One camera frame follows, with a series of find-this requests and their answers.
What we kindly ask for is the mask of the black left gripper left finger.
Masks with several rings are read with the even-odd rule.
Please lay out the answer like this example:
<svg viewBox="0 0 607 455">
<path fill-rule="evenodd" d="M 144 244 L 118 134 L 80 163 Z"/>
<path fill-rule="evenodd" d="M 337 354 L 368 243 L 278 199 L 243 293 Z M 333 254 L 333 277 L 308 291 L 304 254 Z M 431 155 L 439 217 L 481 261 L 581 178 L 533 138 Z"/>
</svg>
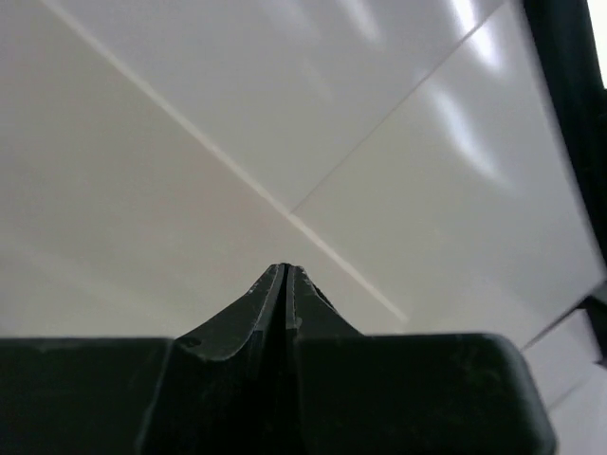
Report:
<svg viewBox="0 0 607 455">
<path fill-rule="evenodd" d="M 209 454 L 256 430 L 248 412 L 285 279 L 270 266 L 241 298 L 177 338 L 1 342 L 5 454 Z"/>
</svg>

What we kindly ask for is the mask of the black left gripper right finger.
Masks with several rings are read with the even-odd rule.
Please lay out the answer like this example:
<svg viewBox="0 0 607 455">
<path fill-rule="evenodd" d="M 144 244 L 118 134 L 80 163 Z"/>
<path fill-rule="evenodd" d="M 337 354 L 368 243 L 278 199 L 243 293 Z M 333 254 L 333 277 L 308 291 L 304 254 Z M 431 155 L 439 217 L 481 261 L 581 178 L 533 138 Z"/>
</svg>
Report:
<svg viewBox="0 0 607 455">
<path fill-rule="evenodd" d="M 487 333 L 366 336 L 305 271 L 285 288 L 300 433 L 309 454 L 553 454 L 524 357 Z"/>
</svg>

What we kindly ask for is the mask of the dark enclosure frame post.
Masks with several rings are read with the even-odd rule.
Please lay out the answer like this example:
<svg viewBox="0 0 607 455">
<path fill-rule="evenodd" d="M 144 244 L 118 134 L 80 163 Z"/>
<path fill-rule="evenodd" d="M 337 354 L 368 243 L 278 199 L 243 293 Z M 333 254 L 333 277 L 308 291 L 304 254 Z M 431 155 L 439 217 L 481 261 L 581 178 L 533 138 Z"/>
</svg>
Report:
<svg viewBox="0 0 607 455">
<path fill-rule="evenodd" d="M 586 1 L 523 1 L 590 226 L 606 260 L 606 72 Z"/>
</svg>

